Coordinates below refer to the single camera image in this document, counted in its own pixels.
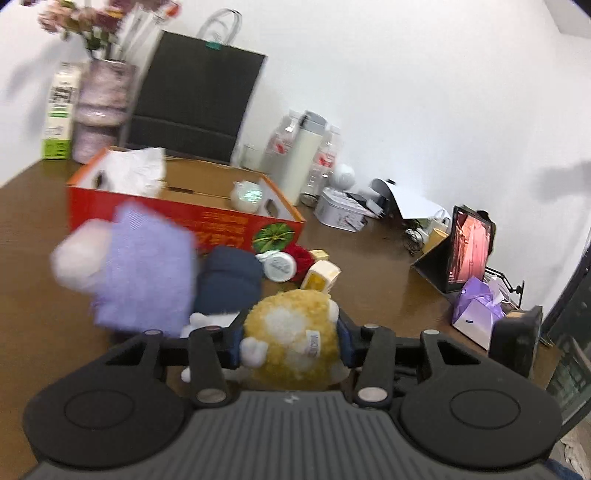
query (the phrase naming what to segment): red pom pom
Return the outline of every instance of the red pom pom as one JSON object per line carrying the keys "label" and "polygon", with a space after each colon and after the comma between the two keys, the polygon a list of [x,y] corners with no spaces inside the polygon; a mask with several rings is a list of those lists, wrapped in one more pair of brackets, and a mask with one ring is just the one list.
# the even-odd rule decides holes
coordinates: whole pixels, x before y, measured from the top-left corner
{"label": "red pom pom", "polygon": [[314,257],[304,247],[296,244],[289,244],[283,249],[286,254],[290,254],[295,259],[295,275],[291,278],[294,282],[301,282],[308,273],[308,270],[314,265]]}

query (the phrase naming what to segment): metal screw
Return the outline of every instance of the metal screw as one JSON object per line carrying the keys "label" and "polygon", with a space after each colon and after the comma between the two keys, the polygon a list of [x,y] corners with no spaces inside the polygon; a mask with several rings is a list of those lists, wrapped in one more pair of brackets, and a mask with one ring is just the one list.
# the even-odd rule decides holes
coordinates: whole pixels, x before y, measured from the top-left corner
{"label": "metal screw", "polygon": [[226,400],[226,393],[218,388],[204,388],[197,392],[197,399],[201,403],[220,403]]}
{"label": "metal screw", "polygon": [[380,387],[365,387],[359,390],[357,396],[363,401],[376,403],[386,400],[388,398],[388,392]]}

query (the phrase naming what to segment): white thermos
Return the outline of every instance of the white thermos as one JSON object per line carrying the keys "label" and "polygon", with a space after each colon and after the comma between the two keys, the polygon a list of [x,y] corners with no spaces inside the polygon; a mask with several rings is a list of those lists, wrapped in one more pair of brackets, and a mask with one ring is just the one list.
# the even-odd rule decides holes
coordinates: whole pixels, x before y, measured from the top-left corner
{"label": "white thermos", "polygon": [[292,205],[299,201],[301,188],[308,179],[325,130],[326,120],[314,112],[306,111],[300,119],[299,129],[285,161],[275,165],[272,178]]}

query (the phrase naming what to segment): circular pad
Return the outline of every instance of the circular pad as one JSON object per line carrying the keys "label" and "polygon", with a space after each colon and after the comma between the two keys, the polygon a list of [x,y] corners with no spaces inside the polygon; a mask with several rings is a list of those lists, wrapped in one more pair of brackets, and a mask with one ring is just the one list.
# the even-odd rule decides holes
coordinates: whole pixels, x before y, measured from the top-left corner
{"label": "circular pad", "polygon": [[127,420],[134,410],[128,395],[114,390],[81,393],[66,404],[66,418],[83,429],[109,429]]}
{"label": "circular pad", "polygon": [[495,390],[468,390],[450,403],[459,421],[476,429],[500,429],[519,416],[519,404],[509,395]]}
{"label": "circular pad", "polygon": [[38,459],[84,469],[130,465],[165,448],[185,405],[136,367],[82,369],[27,405],[23,429]]}
{"label": "circular pad", "polygon": [[461,468],[502,470],[544,457],[561,427],[552,397],[491,365],[444,367],[406,395],[400,423],[434,458]]}

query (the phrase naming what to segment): yellow plush toy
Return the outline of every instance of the yellow plush toy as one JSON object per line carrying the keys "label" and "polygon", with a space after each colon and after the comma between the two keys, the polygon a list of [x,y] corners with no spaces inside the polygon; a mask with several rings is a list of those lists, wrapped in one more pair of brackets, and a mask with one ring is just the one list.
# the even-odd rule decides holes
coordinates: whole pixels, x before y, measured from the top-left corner
{"label": "yellow plush toy", "polygon": [[261,300],[244,322],[242,365],[283,390],[323,390],[345,379],[339,356],[337,304],[314,290],[291,290]]}

